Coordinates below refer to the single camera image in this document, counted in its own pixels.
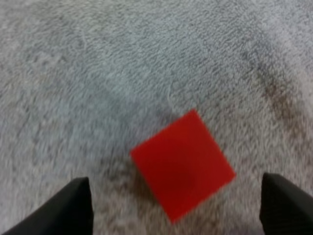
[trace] black plastic piece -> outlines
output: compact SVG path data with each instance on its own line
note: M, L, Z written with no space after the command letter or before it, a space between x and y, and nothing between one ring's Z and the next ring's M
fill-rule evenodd
M92 235L88 178L77 178L4 235Z
M262 179L260 220L266 235L313 234L313 198L279 174Z

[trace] gray carpet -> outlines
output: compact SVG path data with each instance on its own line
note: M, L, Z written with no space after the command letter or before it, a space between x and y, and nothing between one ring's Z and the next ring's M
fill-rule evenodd
M94 234L263 234L313 194L311 0L0 0L0 233L88 176ZM195 108L238 176L171 225L129 150Z

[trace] carpet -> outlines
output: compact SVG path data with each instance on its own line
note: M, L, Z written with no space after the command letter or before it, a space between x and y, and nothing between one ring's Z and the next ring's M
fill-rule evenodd
M263 234L313 194L310 0L0 0L0 233L88 176L94 234ZM129 151L196 109L237 178L171 225Z

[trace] red cube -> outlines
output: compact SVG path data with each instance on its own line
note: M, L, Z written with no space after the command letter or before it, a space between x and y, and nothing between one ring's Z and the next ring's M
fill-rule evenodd
M195 110L134 148L131 156L172 222L235 177Z

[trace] red block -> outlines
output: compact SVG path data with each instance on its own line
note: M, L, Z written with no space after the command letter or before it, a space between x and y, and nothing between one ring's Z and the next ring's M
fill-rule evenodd
M172 222L235 177L195 110L134 148L131 156Z

